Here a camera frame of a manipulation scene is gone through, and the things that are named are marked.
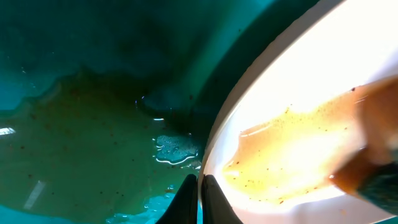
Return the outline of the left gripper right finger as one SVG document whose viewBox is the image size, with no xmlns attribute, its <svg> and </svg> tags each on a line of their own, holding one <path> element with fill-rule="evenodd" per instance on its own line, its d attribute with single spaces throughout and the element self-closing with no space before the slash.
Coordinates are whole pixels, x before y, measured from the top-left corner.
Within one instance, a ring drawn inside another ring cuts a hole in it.
<svg viewBox="0 0 398 224">
<path fill-rule="evenodd" d="M 213 175 L 205 175 L 203 178 L 201 201 L 204 224 L 243 224 Z"/>
</svg>

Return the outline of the white plate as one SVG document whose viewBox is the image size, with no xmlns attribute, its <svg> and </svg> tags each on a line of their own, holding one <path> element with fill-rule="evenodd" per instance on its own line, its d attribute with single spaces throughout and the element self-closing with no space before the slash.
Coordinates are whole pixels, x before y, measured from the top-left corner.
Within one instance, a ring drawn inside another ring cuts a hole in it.
<svg viewBox="0 0 398 224">
<path fill-rule="evenodd" d="M 369 86 L 397 77 L 397 1 L 320 1 L 245 71 L 212 127 L 213 175 L 242 223 L 397 222 L 333 174 L 366 146 Z"/>
</svg>

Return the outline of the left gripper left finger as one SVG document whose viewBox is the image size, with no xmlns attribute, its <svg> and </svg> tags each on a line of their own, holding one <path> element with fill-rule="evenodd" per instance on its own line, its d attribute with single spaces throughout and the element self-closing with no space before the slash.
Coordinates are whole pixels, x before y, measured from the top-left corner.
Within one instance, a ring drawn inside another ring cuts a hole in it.
<svg viewBox="0 0 398 224">
<path fill-rule="evenodd" d="M 189 174 L 156 224 L 197 224 L 197 177 Z"/>
</svg>

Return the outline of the teal and yellow sponge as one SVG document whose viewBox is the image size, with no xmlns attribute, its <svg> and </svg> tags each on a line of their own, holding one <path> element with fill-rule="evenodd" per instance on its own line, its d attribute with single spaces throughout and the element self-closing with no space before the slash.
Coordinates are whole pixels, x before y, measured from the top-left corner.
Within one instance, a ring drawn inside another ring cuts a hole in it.
<svg viewBox="0 0 398 224">
<path fill-rule="evenodd" d="M 397 77 L 370 84 L 360 121 L 366 146 L 331 181 L 345 193 L 397 215 Z"/>
</svg>

